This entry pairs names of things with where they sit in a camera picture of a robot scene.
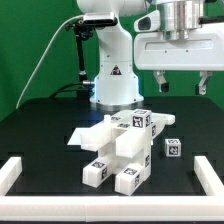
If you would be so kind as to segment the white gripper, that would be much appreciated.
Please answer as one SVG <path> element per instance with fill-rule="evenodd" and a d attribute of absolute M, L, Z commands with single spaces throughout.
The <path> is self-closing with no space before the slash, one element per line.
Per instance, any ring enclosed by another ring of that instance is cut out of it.
<path fill-rule="evenodd" d="M 162 93 L 169 91 L 163 70 L 201 71 L 198 94 L 205 95 L 211 71 L 224 71 L 224 26 L 191 30 L 186 40 L 164 40 L 162 32 L 140 33 L 134 41 L 134 63 L 139 70 L 156 70 Z"/>

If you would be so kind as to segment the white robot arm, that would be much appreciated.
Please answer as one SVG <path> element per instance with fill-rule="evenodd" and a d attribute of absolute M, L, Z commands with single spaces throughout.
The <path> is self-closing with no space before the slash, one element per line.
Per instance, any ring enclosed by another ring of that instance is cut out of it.
<path fill-rule="evenodd" d="M 208 17 L 216 0 L 77 0 L 82 25 L 99 40 L 100 71 L 90 102 L 114 109 L 139 103 L 133 69 L 151 70 L 161 92 L 168 70 L 198 71 L 196 86 L 206 93 L 214 71 L 224 71 L 224 16 Z"/>

